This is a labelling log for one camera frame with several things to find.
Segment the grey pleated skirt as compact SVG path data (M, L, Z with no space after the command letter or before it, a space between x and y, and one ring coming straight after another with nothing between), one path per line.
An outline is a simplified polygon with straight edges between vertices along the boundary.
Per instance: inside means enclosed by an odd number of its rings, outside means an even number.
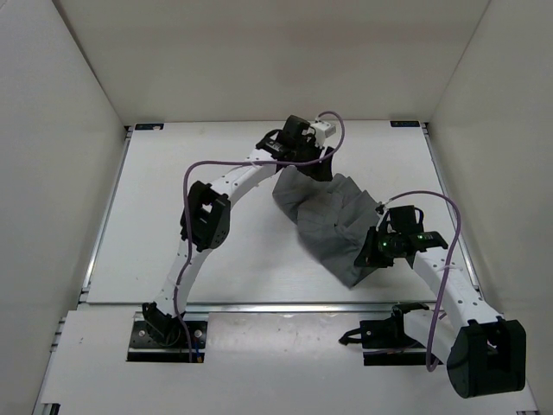
M380 220L378 203L350 176L337 173L317 182L295 167L282 170L272 196L296 224L298 238L308 252L351 289L372 271L357 266L370 227Z

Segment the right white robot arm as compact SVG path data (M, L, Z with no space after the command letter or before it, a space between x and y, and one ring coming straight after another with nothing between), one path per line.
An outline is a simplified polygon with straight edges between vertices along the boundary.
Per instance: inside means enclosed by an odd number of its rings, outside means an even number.
M525 387L526 332L517 320L506 320L490 306L449 256L450 245L423 227L414 206L393 207L370 227L355 262L370 270L405 259L410 269L436 295L424 303L398 303L384 320L362 320L340 343L359 344L365 363L385 354L425 347L432 353L403 357L401 362L442 364L456 393L464 399L518 392Z

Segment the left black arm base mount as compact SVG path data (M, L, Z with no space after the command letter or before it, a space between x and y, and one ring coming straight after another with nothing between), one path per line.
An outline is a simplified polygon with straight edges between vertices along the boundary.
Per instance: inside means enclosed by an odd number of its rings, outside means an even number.
M134 315L126 360L129 362L192 363L206 359L208 320L184 321L163 314L156 303L143 303Z

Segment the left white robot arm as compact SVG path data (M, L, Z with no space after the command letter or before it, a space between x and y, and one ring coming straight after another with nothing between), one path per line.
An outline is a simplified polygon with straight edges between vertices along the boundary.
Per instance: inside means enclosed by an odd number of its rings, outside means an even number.
M344 130L343 124L332 124L322 117L307 121L290 116L282 128L266 133L244 160L226 162L229 171L221 177L208 183L191 183L192 171L186 170L175 261L159 294L142 306L146 330L154 342L172 347L191 341L184 322L189 293L207 256L229 236L231 211L238 201L288 166L318 182L330 181L336 150L325 142Z

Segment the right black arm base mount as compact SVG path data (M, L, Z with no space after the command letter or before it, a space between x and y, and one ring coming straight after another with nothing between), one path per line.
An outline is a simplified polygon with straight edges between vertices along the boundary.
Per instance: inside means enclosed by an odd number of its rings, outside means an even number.
M415 311L430 311L423 303L399 303L385 319L361 320L356 329L348 330L338 343L360 345L366 367L424 366L425 343L405 334L404 316Z

